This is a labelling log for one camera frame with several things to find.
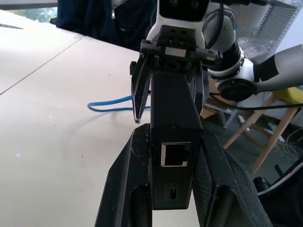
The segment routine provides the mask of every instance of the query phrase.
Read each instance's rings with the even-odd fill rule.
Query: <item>white wire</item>
[[[296,142],[294,142],[294,143],[291,143],[291,144],[295,144],[295,143],[301,141],[302,139],[303,139],[303,136],[301,136],[300,139],[299,139],[298,141],[296,141]]]
[[[286,139],[286,145],[287,145],[287,143],[288,143],[288,139],[292,136],[292,135],[294,135],[297,131],[300,131],[300,130],[303,130],[303,128],[300,128],[300,129],[297,129],[296,131],[294,131],[293,133],[291,133],[288,137],[287,137],[287,139]]]
[[[303,150],[294,144],[285,144],[278,141],[274,147],[274,151],[280,157],[285,157],[288,163],[293,163],[303,156]]]

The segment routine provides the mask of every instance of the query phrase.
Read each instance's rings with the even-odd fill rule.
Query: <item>floor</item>
[[[207,118],[203,126],[207,127],[211,132],[217,135],[218,140],[221,144],[224,144],[230,136],[232,136],[239,128],[238,118],[235,117],[234,120],[229,125],[228,129],[223,129],[222,124],[220,123],[220,119],[217,115],[213,115]],[[288,128],[286,130],[288,134],[290,134],[291,130]],[[264,136],[262,133],[250,130],[250,135],[254,138],[258,138],[260,142],[266,144],[268,138]],[[243,136],[240,136],[230,147],[227,149],[232,157],[239,163],[239,165],[245,170],[249,179],[252,181],[257,176],[265,177],[269,183],[275,182],[279,175],[276,172],[274,165],[278,164],[283,172],[285,172],[293,162],[287,160],[285,157],[281,157],[272,150],[268,157],[265,159],[264,163],[258,170],[255,175],[251,174],[251,170],[261,153],[261,149],[250,142],[248,142]]]

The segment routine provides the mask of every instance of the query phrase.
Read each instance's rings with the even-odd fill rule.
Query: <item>wooden chair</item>
[[[275,100],[282,100],[287,104],[299,104],[303,103],[303,91],[292,87],[288,89],[283,89],[279,91],[274,91],[273,94],[263,103],[262,106],[269,106]],[[240,128],[239,130],[233,134],[227,142],[224,144],[224,148],[227,149],[248,127],[254,124],[257,119],[265,112],[266,110],[258,110],[256,111]],[[296,108],[288,108],[286,113],[284,114],[280,124],[277,129],[274,131],[274,134],[269,138],[268,144],[264,146],[260,156],[258,157],[251,173],[255,174],[262,163],[264,162],[267,155],[270,153],[272,148],[276,145],[278,139],[284,132],[287,125],[290,123],[296,112],[298,111],[298,107]]]

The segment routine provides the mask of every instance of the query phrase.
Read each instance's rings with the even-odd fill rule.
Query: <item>dark jacket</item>
[[[140,49],[157,0],[127,0],[115,10],[111,0],[58,0],[57,27],[93,38]]]

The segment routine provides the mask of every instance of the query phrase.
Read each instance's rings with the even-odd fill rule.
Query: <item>robotic arm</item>
[[[134,130],[110,168],[96,227],[151,227],[152,210],[187,209],[191,191],[201,227],[272,226],[245,172],[203,128],[199,113],[209,74],[221,96],[235,101],[303,84],[303,48],[254,65],[234,26],[222,4],[158,0],[156,22],[130,65],[134,119],[140,122],[151,84],[151,123]]]
[[[219,20],[219,4],[210,3],[205,14],[203,34],[209,43]],[[208,67],[218,80],[220,95],[228,100],[242,101],[252,94],[303,85],[303,46],[281,51],[261,64],[245,58],[234,33],[235,15],[224,7],[223,25],[219,38],[210,48],[223,53],[220,64]]]

